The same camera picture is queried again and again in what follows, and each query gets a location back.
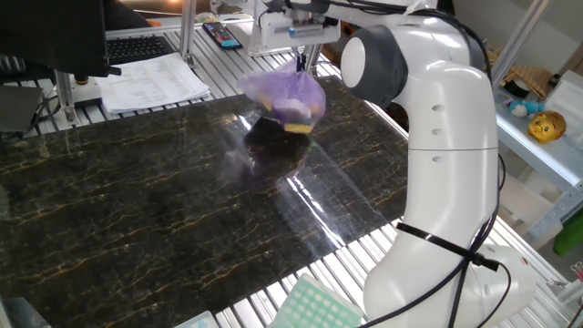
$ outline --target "black cable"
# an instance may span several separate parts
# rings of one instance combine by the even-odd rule
[[[504,172],[502,175],[502,182],[500,182],[500,187],[498,187],[500,190],[502,190],[502,188],[504,188],[504,184],[506,183],[506,163],[504,162],[504,159],[502,159],[502,155],[498,154],[498,158],[500,159],[500,164],[502,164],[502,171]]]
[[[395,310],[389,314],[386,314],[382,317],[376,318],[368,323],[365,323],[361,326],[359,326],[358,328],[370,328],[375,326],[376,324],[379,323],[383,323],[389,319],[394,318],[395,316],[405,313],[411,309],[413,309],[415,306],[419,305],[419,303],[425,301],[426,299],[428,299],[429,297],[433,296],[436,292],[439,292],[439,290],[441,290],[442,288],[444,288],[444,286],[446,286],[452,279],[454,279],[454,277],[463,269],[463,265],[464,262],[460,262],[455,269],[449,273],[445,279],[443,279],[441,282],[439,282],[434,288],[432,288],[431,290],[429,290],[429,292],[426,292],[425,294],[421,295],[420,297],[418,297],[417,299],[415,299],[414,301],[408,303],[407,305],[405,305],[404,307]]]
[[[490,320],[492,318],[492,316],[494,315],[494,313],[496,313],[496,311],[498,311],[498,309],[500,308],[500,305],[502,305],[502,302],[504,301],[504,299],[508,296],[508,293],[510,292],[510,287],[512,287],[512,276],[510,275],[510,270],[504,265],[504,263],[498,262],[498,265],[500,267],[502,267],[502,269],[504,269],[504,271],[506,272],[506,276],[508,277],[508,284],[506,286],[506,290],[502,294],[502,297],[500,298],[500,301],[494,307],[494,309],[492,310],[492,312],[476,328],[482,328],[482,327],[484,327],[484,325],[488,322],[488,320]]]

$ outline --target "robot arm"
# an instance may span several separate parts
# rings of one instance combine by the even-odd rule
[[[502,270],[470,265],[457,274],[463,258],[402,232],[366,279],[365,310],[371,318],[383,317],[454,273],[455,279],[424,302],[376,326],[447,327],[456,297],[461,302],[455,327],[478,327],[490,313],[486,326],[499,323],[530,304],[536,284],[516,250],[476,243],[477,233],[485,238],[482,227],[494,223],[490,218],[496,217],[498,197],[496,111],[490,81],[478,69],[484,64],[480,45],[439,17],[373,15],[358,7],[361,3],[273,0],[267,6],[270,12],[284,10],[277,15],[291,17],[293,26],[314,24],[319,22],[315,17],[325,15],[365,27],[343,51],[343,81],[357,97],[383,108],[394,101],[407,111],[409,178],[403,223],[467,250],[476,247],[474,251],[503,263],[512,276],[506,290],[509,276]],[[262,33],[278,28],[275,20],[265,22]],[[322,40],[319,33],[306,33],[303,43],[326,42],[313,41]],[[461,275],[465,282],[456,296]]]

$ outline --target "shelf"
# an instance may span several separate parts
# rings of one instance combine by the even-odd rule
[[[495,91],[498,138],[538,173],[566,192],[583,180],[583,156],[564,138],[541,145],[528,135],[526,118],[512,115],[503,104],[506,93]]]

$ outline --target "marble surface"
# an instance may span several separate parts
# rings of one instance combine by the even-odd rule
[[[241,96],[0,143],[0,295],[57,328],[169,328],[400,217],[406,139],[321,82],[309,137]]]

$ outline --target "bag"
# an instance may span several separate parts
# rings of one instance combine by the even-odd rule
[[[305,56],[275,71],[245,75],[239,88],[253,101],[261,102],[288,132],[310,133],[324,116],[326,95],[304,69]]]

